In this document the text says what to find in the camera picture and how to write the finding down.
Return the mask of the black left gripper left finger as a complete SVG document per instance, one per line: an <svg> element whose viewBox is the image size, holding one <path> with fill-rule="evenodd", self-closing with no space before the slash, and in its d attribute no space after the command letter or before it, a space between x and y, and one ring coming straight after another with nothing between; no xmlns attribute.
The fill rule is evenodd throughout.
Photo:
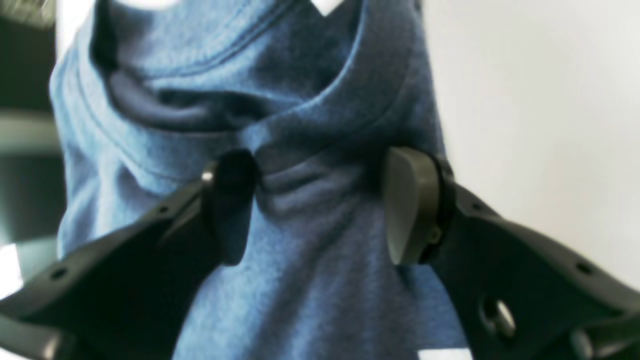
<svg viewBox="0 0 640 360"><path fill-rule="evenodd" d="M1 301L1 348L28 360L170 360L202 283L239 264L258 166L233 150L132 225Z"/></svg>

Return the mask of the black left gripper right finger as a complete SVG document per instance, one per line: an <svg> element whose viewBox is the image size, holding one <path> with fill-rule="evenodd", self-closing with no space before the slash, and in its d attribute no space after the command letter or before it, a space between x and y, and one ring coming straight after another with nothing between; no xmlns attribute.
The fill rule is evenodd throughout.
<svg viewBox="0 0 640 360"><path fill-rule="evenodd" d="M395 265L429 265L476 360L637 360L640 296L564 244L510 221L407 146L382 169Z"/></svg>

